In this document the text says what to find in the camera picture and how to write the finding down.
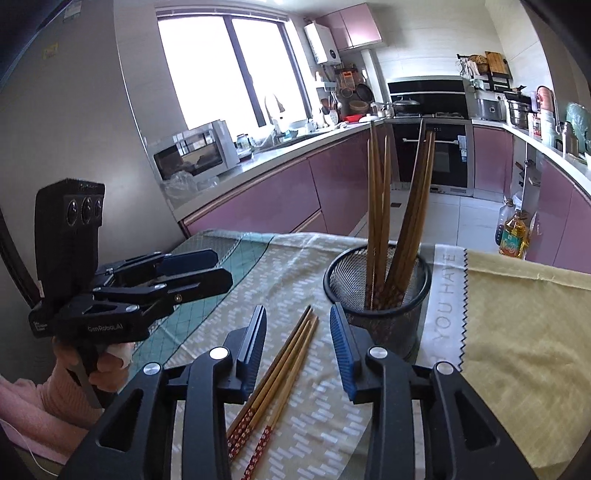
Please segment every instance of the tablecloth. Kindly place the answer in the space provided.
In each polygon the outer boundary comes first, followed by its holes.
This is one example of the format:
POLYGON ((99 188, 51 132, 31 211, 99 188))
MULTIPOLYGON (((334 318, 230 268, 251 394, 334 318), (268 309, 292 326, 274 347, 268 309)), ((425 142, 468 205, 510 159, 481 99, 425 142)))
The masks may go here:
MULTIPOLYGON (((337 255, 364 243, 316 233, 209 231, 190 238, 177 251, 214 247, 220 265, 232 272, 234 286, 223 296, 182 305, 160 322, 137 349, 134 367, 148 361, 167 367, 188 364, 221 345, 229 331, 245 326, 254 307, 263 304, 268 327, 261 378, 310 304, 320 324, 256 478, 362 478, 371 407, 352 405, 342 390, 329 330, 331 304, 322 278, 337 255)), ((427 367, 440 360, 456 365, 538 476, 557 478, 591 428, 585 351, 591 340, 591 327, 585 322, 591 307, 591 276, 446 245, 422 245, 421 255, 433 269, 433 284, 421 309, 421 341, 411 360, 427 367), (581 304, 573 301, 579 298, 581 304), (545 304, 551 308, 544 311, 545 304), (551 315, 560 317, 559 312, 563 322, 572 322, 569 328, 561 328, 556 320, 548 323, 551 315), (561 412, 561 406, 568 409, 561 412), (533 434, 538 427, 538 434, 533 434)), ((227 406, 228 425, 239 409, 227 406)), ((422 478, 418 403, 414 412, 415 462, 417 478, 422 478)), ((180 478, 182 413, 180 404, 173 478, 180 478)), ((234 461, 233 478, 241 477, 260 433, 261 429, 254 433, 234 461)))

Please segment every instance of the water heater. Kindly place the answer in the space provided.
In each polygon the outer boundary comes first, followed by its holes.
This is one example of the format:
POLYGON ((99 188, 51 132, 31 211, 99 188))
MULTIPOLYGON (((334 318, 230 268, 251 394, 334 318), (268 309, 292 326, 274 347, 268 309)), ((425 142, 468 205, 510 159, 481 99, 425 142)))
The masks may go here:
POLYGON ((306 25, 304 30, 318 65, 340 63, 339 52, 328 27, 318 25, 318 23, 311 23, 306 25))

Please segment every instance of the yellow cloth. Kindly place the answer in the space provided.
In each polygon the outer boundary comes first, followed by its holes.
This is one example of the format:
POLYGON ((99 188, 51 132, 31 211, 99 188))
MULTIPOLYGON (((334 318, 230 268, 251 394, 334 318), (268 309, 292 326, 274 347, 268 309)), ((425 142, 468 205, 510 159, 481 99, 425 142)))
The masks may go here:
POLYGON ((468 298, 462 373, 554 480, 591 428, 591 275, 469 251, 468 298))

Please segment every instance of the blue gripper pad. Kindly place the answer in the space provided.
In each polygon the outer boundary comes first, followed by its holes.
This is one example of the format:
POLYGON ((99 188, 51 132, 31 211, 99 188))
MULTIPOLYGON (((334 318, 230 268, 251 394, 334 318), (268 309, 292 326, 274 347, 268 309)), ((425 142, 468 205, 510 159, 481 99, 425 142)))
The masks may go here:
POLYGON ((361 355, 340 303, 336 303, 330 309, 330 335, 335 346, 343 390, 348 395, 349 400, 353 401, 357 394, 355 377, 361 371, 361 355))
POLYGON ((213 250, 199 250, 185 254, 168 255, 157 267, 159 275, 180 275, 183 273, 206 270, 217 265, 217 253, 213 250))
POLYGON ((241 391, 244 401, 255 389, 266 334, 267 311, 265 307, 258 305, 252 314, 236 357, 236 377, 242 382, 241 391))

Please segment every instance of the window frame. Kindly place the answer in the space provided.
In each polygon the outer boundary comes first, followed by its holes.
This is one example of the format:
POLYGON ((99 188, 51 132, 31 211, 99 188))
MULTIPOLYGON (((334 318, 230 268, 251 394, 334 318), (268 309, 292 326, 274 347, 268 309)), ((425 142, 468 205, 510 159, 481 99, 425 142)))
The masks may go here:
POLYGON ((300 92, 302 104, 304 106, 304 112, 306 113, 306 118, 312 118, 312 105, 310 103, 310 98, 306 92, 306 86, 304 84, 304 77, 301 74, 300 66, 296 60, 296 54, 291 46, 291 41, 287 34, 287 29, 285 28, 285 22, 280 20, 272 20, 270 18, 264 17, 252 17, 250 15, 239 15, 239 14, 220 14, 220 13, 178 13, 178 14, 164 14, 164 15, 157 15, 157 21, 161 20, 173 20, 175 18, 186 18, 186 17, 221 17, 223 19, 224 25, 226 27, 226 31, 228 32, 228 37, 230 38, 230 43, 232 44, 232 50, 234 51, 234 55, 236 57, 236 61, 238 62, 238 67, 240 68, 240 73, 242 74, 242 80, 244 81, 244 85, 246 86, 246 92, 248 94, 248 99, 250 100, 252 111, 254 112, 256 122, 259 127, 264 127, 267 124, 267 119, 262 111, 262 106, 259 103, 258 97, 256 96, 256 91, 254 87, 254 82, 252 81, 252 76, 248 70, 248 65, 246 65, 246 60, 244 58, 244 53, 242 52, 242 47, 240 45, 240 41, 238 40, 238 35, 236 34, 236 29, 234 28, 234 24, 232 20, 235 18, 241 20, 253 20, 259 22, 268 22, 275 24, 279 30, 279 35, 283 40, 283 46, 285 47, 285 52, 287 53, 287 57, 289 58, 291 69, 294 73, 294 77, 296 79, 296 84, 298 90, 300 92))

